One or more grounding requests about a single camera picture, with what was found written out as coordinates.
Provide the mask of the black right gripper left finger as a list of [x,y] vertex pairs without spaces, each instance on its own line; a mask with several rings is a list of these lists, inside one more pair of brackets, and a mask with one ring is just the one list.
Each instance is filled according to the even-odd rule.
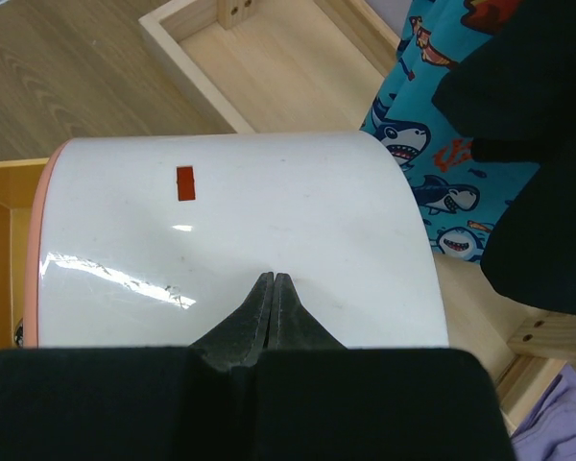
[[0,460],[250,460],[274,277],[190,347],[0,352]]

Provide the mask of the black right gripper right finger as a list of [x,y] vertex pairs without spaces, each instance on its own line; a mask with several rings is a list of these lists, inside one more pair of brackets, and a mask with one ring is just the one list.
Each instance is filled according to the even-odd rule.
[[233,460],[511,460],[492,381],[469,352],[346,349],[273,274],[243,387]]

